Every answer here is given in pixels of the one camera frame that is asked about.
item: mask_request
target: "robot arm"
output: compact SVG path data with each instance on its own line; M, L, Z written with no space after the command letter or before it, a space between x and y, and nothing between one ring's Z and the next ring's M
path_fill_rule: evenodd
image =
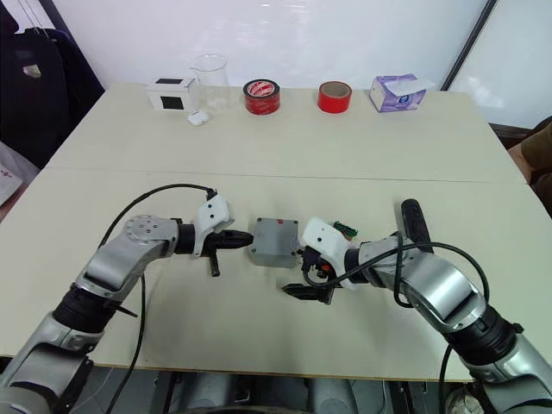
M390 236L355 248L339 231L316 218L307 224L301 242L306 247L304 260L309 257L307 267L317 260L332 267L338 263L336 276L398 246L397 236ZM550 365L524 337L521 327L504 320L447 260L413 248L400 258L394 254L360 271L349 284L369 283L393 290L397 260L402 266L400 292L483 384L497 412L521 412L523 405L538 412L537 407L552 405Z
M200 207L191 224L155 216L128 220L122 233L94 254L6 367L0 379L0 413L68 412L93 367L86 355L116 311L132 315L121 304L146 266L173 254L204 255L211 259L212 275L218 276L216 250L253 241L249 233L223 230L232 222L220 195Z

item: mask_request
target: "cable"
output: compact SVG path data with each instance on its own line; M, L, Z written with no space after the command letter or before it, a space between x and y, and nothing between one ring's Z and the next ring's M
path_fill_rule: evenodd
M401 281L401 274L403 272L403 249L404 246L404 240L403 235L400 232L397 232L397 260L395 264L395 280L393 281L393 298L395 299L395 302L397 305L399 305L402 308L413 308L412 304L409 304L408 302L403 302L400 300L400 281Z
M486 275L485 275L485 272L483 272L483 269L481 268L480 264L472 256L470 256L468 253L461 250L460 248L457 248L456 246L452 246L452 245L445 244L445 243L440 243L440 242L437 242L437 241L412 243L412 244L407 244L406 246L403 246L403 237L402 237L401 234L398 234L397 248L394 248L392 250L388 250L387 252L384 252L384 253L374 257L373 259L362 263L361 265L345 272L342 276L340 276L336 279L332 279L332 280L329 280L329 281L323 282L323 283L317 283L309 277L309 271L305 270L305 271L303 271L304 280L309 285L315 286L315 287L335 286L335 285L338 285L339 283L341 283L343 280L349 279L350 277L352 277L356 273L358 273L358 272L360 272L360 271L362 271L362 270L364 270L368 267L371 267L371 266L375 265L377 262L379 262L380 260L385 259L386 257L392 256L394 254L397 254L398 258L402 257L402 253L405 250L410 250L412 248L444 248L446 250L450 250L450 251L455 252L455 253L459 254L460 256L462 256L464 259L466 259L467 261L470 262L470 264L475 268L478 275L480 276L481 284L483 285L483 298L485 298L485 301L487 303L489 302L489 298L491 296L491 293L490 293L490 290L489 290L489 282L488 282L488 280L486 278ZM393 296L394 296L395 301L397 302L397 304L399 304L400 306L403 306L403 307L411 308L412 307L411 304L401 302L400 298L398 297L399 287L400 287L401 270L402 270L402 267L400 266L400 260L397 259L397 265L395 267L395 280L394 280L394 283L393 283ZM445 406L444 406L445 405L445 401L444 401L444 380L445 380L445 373L447 371L447 365L449 363L449 358L450 358L450 353L451 352L452 352L452 347L450 345L448 345L447 349L445 350L445 354L442 358L441 372L439 373L438 388L439 388L439 412L440 412L440 414L444 414L444 412L445 412L444 411L444 409L445 409Z
M445 373L447 372L447 364L449 363L452 346L448 345L445 350L445 355L442 356L441 371L439 372L439 414L445 414Z
M79 408L87 405L88 403L90 403L90 401L96 397L100 391L103 390L103 388L105 387L105 384L107 384L107 381L108 379L110 378L111 374L113 373L113 370L115 368L111 368L110 371L107 373L107 375L105 376L105 378L103 379L102 381L102 384L96 389L96 391L90 396L88 397L87 399L85 399L85 401L83 401L82 403L80 403L79 405L75 405L71 408L71 413L75 412L76 410L78 410Z
M460 248L457 248L456 246L452 246L452 245L446 244L446 243L440 243L438 241L427 241L427 242L423 242L423 243L412 243L412 244L407 244L407 245L402 247L403 251L411 250L413 248L444 248L446 250L450 250L450 251L455 252L455 253L459 254L460 256L462 256L464 259L469 261L470 264L477 271L477 273L478 273L478 275L480 276L480 279L481 279L481 284L483 285L483 296L485 297L485 301L487 301L487 302L489 301L489 282L487 281L485 272L483 272L483 269L481 268L480 264L477 261L475 261L475 259L472 256L470 256L468 253L466 253L465 251L463 251ZM309 285L314 286L314 287L331 287L331 286L339 285L345 279L351 278L356 273L358 273L358 272L360 272L360 271L362 271L362 270L364 270L368 267L371 267L371 266L375 265L380 260L383 260L383 259L385 259L389 256L393 256L397 252L398 252L397 248L392 248L391 250L388 250L388 251L386 251L382 254L379 254L376 257L374 257L373 259L365 261L361 265L352 268L351 270L345 272L343 275L339 276L338 278L329 280L327 282L322 282L322 283L318 283L318 282L315 282L314 280L312 280L309 277L309 272L305 270L305 271L303 271L304 280Z
M127 385L127 381L129 380L130 374L135 369L136 361L138 360L138 355L140 354L141 341L144 338L144 328L146 327L146 278L144 277L143 274L140 277L140 281L141 281L140 331L138 332L138 342L136 343L135 354L132 357L132 362L130 362L129 369L127 369L127 372L124 374L124 377L122 378L121 384L119 384L117 391L115 391L115 394L113 394L113 397L111 397L110 406L107 408L107 411L105 412L105 414L110 414L113 411L113 408L115 407L115 404L119 399L119 396L121 395L122 389L124 388L125 385Z
M381 389L383 390L383 405L381 407L381 410L379 411L379 414L386 414L387 412L387 396L386 396L386 382L381 381Z
M130 209L132 209L135 205L137 205L140 201L145 200L149 196L152 196L156 192L168 190L170 188L195 188L196 190L203 190L207 192L207 199L211 199L216 195L216 191L209 187L203 187L202 185L195 185L195 184L169 184L169 185L163 185L162 187L157 187L152 189L151 191L143 193L141 196L133 200L129 205L127 205L120 213L119 215L113 220L113 223L109 226L107 231L105 232L105 235L103 235L103 239L100 242L98 248L102 247L107 240L110 238L110 234L115 228L115 226L121 221L123 216L129 212Z
M145 200L146 198L154 195L156 192L169 190L171 188L194 188L196 190L203 190L207 192L207 199L210 200L216 195L216 191L209 187L204 187L202 185L195 185L195 184L184 184L184 183L177 183L177 184L169 184L169 185L163 185L161 187L154 188L148 192L143 193L138 198L135 198L129 205L127 205L119 214L117 217L115 217L115 220L111 223L111 225L108 227L107 231L105 232L105 235L103 235L102 240L100 241L100 244L97 246L97 248L101 248L110 238L111 233L113 232L113 229L115 226L121 221L121 219L124 217L125 214L129 212L130 209L132 209L135 205L137 205L139 202ZM119 399L122 389L126 386L127 381L129 380L130 374L134 371L136 361L138 360L138 355L140 354L140 348L141 348L141 342L144 337L144 329L146 327L146 279L144 275L140 277L141 279L141 310L140 310L140 330L138 332L138 342L136 343L136 349L135 353L132 357L132 361L130 362L129 369L127 369L127 372L125 373L121 384L119 384L115 394L113 394L113 397L110 401L110 406L108 407L105 414L110 414L113 411L113 408L115 407L115 404L117 400Z

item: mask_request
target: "tissue box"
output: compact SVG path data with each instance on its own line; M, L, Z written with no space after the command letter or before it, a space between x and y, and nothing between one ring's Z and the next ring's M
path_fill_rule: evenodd
M378 112L415 110L422 102L428 82L409 73L402 76L377 76L372 82L370 99Z

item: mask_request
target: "red tape roll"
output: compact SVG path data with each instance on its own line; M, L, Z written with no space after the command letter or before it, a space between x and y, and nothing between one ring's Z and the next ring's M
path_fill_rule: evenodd
M339 114L348 108L353 90L343 82L331 81L318 89L318 108L330 114Z
M268 79L255 79L243 86L245 107L255 115L272 114L279 108L279 86Z

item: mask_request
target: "white table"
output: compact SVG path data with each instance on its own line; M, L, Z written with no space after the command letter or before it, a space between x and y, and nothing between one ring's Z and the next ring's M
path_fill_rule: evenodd
M340 220L375 240L397 228L406 198L423 207L434 241L465 248L486 270L491 303L521 323L552 361L549 293L552 222L526 185L369 179L240 177L168 172L50 168L0 225L3 295L0 354L12 355L43 315L61 300L116 214L157 185L191 182L216 187L235 209L234 229L252 229L258 216ZM130 215L181 216L204 201L200 191L171 190ZM475 280L470 266L439 251ZM147 327L139 367L358 378L438 376L444 340L392 293L369 285L339 290L331 306L301 302L279 288L300 282L298 269L256 267L242 251L219 254L222 275L207 260L173 256L147 272ZM139 289L125 305L139 310ZM131 360L138 321L117 314L91 355L99 364ZM470 379L454 357L449 380Z
M280 109L231 109L193 127L153 110L143 85L107 91L49 166L123 171L348 179L523 183L467 94L429 92L418 110L379 114L364 91L347 112L316 105L315 90L284 89Z

